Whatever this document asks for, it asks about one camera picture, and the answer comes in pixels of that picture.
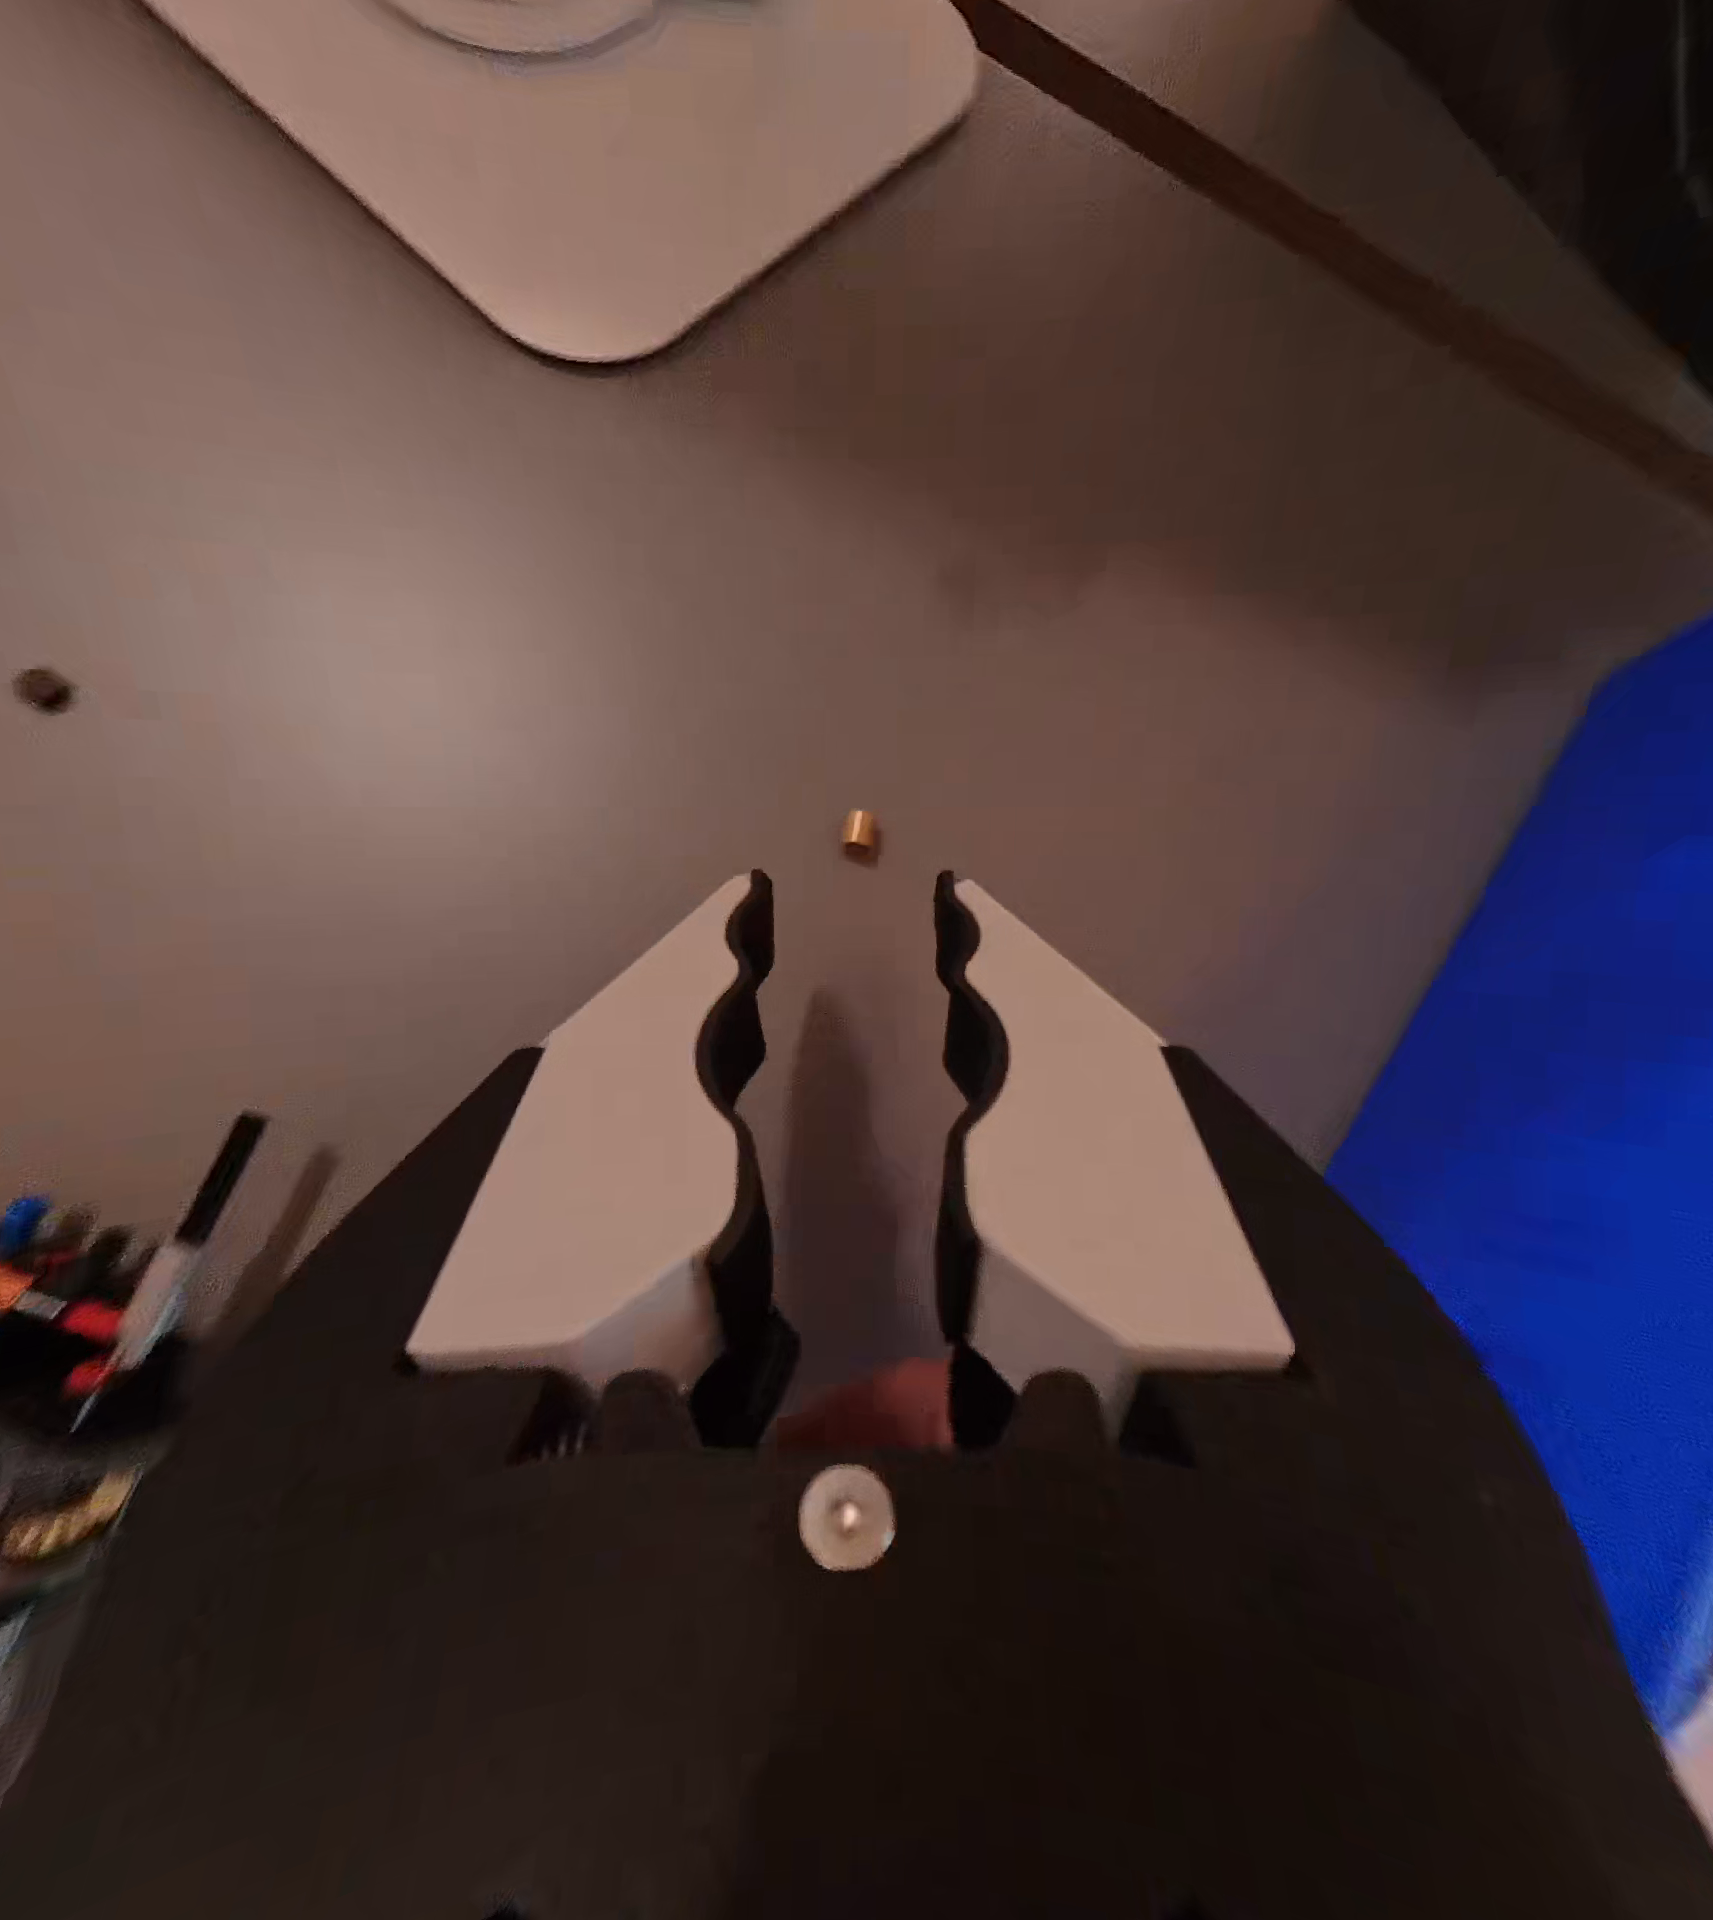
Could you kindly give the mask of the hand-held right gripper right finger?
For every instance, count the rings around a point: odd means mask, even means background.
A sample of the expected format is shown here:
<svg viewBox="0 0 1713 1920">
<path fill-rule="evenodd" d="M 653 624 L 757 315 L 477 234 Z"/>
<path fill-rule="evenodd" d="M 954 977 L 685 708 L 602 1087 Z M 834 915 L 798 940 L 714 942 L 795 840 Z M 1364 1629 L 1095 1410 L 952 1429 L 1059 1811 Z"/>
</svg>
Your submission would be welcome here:
<svg viewBox="0 0 1713 1920">
<path fill-rule="evenodd" d="M 1162 1036 L 972 877 L 939 873 L 933 927 L 954 1442 L 994 1446 L 1045 1375 L 1081 1380 L 1111 1438 L 1149 1380 L 1282 1375 L 1296 1340 Z"/>
</svg>

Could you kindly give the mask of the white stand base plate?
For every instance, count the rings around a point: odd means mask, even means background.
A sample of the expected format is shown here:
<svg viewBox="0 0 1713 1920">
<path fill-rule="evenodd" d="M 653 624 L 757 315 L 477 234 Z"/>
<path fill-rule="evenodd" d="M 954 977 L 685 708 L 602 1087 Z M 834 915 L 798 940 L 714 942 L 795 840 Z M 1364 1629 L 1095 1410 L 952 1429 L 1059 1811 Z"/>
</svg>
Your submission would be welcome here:
<svg viewBox="0 0 1713 1920">
<path fill-rule="evenodd" d="M 148 2 L 501 336 L 671 347 L 950 131 L 943 2 Z"/>
</svg>

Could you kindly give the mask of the blue plastic bin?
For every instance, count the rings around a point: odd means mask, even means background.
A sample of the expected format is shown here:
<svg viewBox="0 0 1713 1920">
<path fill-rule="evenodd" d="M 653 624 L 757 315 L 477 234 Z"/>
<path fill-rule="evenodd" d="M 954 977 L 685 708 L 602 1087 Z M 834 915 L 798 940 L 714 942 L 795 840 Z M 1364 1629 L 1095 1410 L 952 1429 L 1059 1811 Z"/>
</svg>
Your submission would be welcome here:
<svg viewBox="0 0 1713 1920">
<path fill-rule="evenodd" d="M 1596 689 L 1329 1180 L 1477 1349 L 1674 1731 L 1713 1671 L 1713 615 Z"/>
</svg>

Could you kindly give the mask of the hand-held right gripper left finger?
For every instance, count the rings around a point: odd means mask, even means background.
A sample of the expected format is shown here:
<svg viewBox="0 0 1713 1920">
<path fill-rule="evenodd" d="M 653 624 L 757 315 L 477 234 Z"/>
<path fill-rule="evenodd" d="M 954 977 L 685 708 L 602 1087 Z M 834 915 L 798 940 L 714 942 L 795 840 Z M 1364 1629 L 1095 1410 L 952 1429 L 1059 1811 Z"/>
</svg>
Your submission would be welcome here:
<svg viewBox="0 0 1713 1920">
<path fill-rule="evenodd" d="M 536 1046 L 405 1336 L 421 1374 L 655 1374 L 757 1448 L 797 1366 L 740 1100 L 766 1060 L 773 879 L 726 877 Z"/>
</svg>

